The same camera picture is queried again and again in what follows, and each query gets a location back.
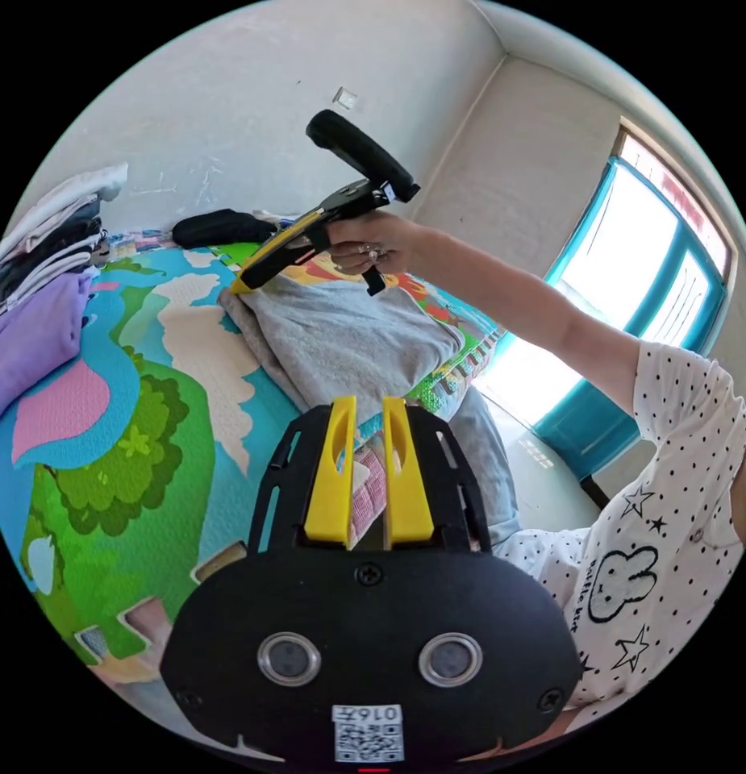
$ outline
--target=folded clothes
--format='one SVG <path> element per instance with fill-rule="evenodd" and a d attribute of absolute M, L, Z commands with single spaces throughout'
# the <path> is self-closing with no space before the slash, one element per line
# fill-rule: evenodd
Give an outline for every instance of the folded clothes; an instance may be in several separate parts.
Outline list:
<path fill-rule="evenodd" d="M 0 302 L 5 301 L 22 283 L 51 263 L 87 247 L 95 248 L 102 236 L 101 219 L 93 218 L 76 223 L 58 238 L 46 239 L 25 255 L 16 256 L 13 260 L 4 260 L 0 264 Z"/>
<path fill-rule="evenodd" d="M 27 299 L 62 274 L 75 268 L 90 266 L 90 257 L 93 249 L 94 246 L 87 244 L 77 247 L 73 252 L 65 253 L 61 257 L 54 256 L 40 264 L 13 293 L 0 302 L 0 317 L 19 304 L 23 304 Z"/>
<path fill-rule="evenodd" d="M 0 262 L 30 252 L 83 206 L 111 202 L 128 179 L 128 165 L 117 164 L 70 177 L 46 193 L 0 242 Z"/>
<path fill-rule="evenodd" d="M 384 397 L 407 395 L 465 345 L 401 288 L 371 298 L 356 282 L 301 285 L 278 276 L 255 293 L 224 289 L 219 304 L 301 411 L 356 395 L 359 425 L 381 413 Z"/>
<path fill-rule="evenodd" d="M 89 273 L 66 273 L 0 317 L 0 416 L 80 351 Z"/>

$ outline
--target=stack of clothes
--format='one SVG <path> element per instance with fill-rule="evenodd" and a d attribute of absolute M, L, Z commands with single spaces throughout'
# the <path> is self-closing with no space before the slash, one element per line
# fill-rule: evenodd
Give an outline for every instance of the stack of clothes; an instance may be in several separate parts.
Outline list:
<path fill-rule="evenodd" d="M 127 182 L 119 164 L 69 178 L 0 243 L 0 416 L 79 353 L 96 255 L 106 244 L 101 202 Z"/>

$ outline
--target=window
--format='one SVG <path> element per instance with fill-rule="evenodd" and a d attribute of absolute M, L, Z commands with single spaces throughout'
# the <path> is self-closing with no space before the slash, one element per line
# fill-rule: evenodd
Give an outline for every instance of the window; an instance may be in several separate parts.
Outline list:
<path fill-rule="evenodd" d="M 698 350 L 723 303 L 729 259 L 725 240 L 674 171 L 623 130 L 593 201 L 545 279 L 608 325 Z M 625 414 L 616 406 L 614 418 L 608 406 L 599 411 L 600 393 L 591 397 L 593 388 L 549 352 L 512 334 L 498 347 L 478 388 L 581 477 L 633 440 L 636 427 Z M 593 418 L 594 437 L 584 427 Z M 622 431 L 607 432 L 615 426 Z M 570 431 L 581 440 L 564 454 Z"/>
<path fill-rule="evenodd" d="M 730 250 L 719 235 L 716 226 L 677 175 L 626 131 L 620 134 L 618 156 L 644 175 L 674 206 L 706 248 L 720 276 L 726 277 Z"/>

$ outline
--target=gray blanket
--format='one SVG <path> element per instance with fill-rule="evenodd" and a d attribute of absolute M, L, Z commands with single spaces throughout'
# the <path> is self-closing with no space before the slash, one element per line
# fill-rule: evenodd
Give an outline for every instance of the gray blanket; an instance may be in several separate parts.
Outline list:
<path fill-rule="evenodd" d="M 356 395 L 358 425 L 381 412 L 384 397 L 406 396 L 465 345 L 401 288 L 370 297 L 357 282 L 301 285 L 279 276 L 255 293 L 226 288 L 219 304 L 301 411 Z"/>

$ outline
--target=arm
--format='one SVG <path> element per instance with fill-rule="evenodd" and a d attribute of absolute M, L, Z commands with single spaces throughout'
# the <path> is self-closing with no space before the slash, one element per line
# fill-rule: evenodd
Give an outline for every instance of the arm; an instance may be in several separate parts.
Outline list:
<path fill-rule="evenodd" d="M 553 287 L 437 231 L 424 231 L 411 270 L 551 352 L 633 415 L 639 340 L 581 312 Z"/>

